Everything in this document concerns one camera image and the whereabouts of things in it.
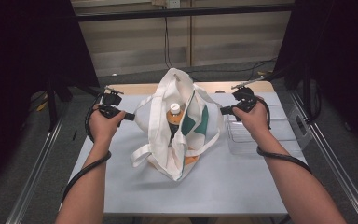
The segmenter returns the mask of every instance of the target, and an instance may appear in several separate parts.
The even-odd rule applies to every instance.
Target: person
[[[234,107],[259,147],[269,153],[289,155],[271,134],[267,125],[267,110],[257,103],[249,113]],[[112,119],[93,113],[90,119],[94,146],[84,166],[103,157],[114,136],[118,123],[124,118],[121,112]],[[333,199],[322,184],[306,169],[289,161],[265,158],[283,204],[295,223],[346,223]],[[80,178],[69,191],[56,223],[102,223],[106,165],[100,165]]]

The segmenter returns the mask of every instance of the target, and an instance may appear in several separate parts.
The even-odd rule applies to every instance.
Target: clear plastic container
[[[312,134],[296,105],[270,105],[271,132],[292,156],[300,156],[301,150],[312,139]],[[257,143],[243,127],[241,121],[228,115],[226,118],[228,148],[232,154],[257,155]]]

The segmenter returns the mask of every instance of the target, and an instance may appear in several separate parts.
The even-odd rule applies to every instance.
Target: table
[[[232,92],[236,82],[198,83],[207,92]],[[124,91],[120,109],[133,111],[138,103],[153,93],[157,84],[115,85]],[[269,105],[280,103],[268,82],[250,87]],[[211,94],[222,105],[236,104],[230,94]],[[217,109],[209,108],[210,117]],[[213,135],[215,120],[210,119],[208,134]],[[260,216],[286,214],[269,169],[262,157],[233,155],[228,150],[227,134],[200,156],[183,180],[175,182],[149,163],[131,166],[131,153],[147,143],[147,136],[134,122],[123,121],[112,141],[112,158],[107,163],[105,213],[112,215],[159,216]],[[81,168],[92,147],[87,138],[72,173]],[[304,161],[302,154],[298,157]]]

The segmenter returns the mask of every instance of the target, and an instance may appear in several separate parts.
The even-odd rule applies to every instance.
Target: bottle
[[[170,110],[167,112],[167,121],[171,129],[171,140],[175,136],[175,133],[179,129],[180,120],[183,117],[183,110],[181,110],[179,104],[171,104]]]

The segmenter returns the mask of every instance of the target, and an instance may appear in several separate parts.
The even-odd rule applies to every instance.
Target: bag
[[[139,109],[151,101],[150,118],[142,119]],[[206,102],[217,106],[217,133],[205,144],[209,112]],[[167,121],[170,105],[177,103],[184,111],[179,129],[171,140]],[[199,160],[200,154],[212,146],[223,130],[223,116],[208,93],[193,83],[190,76],[172,68],[159,82],[156,92],[138,104],[135,122],[147,133],[149,143],[131,155],[132,166],[137,167],[146,158],[160,172],[172,180],[185,177]]]

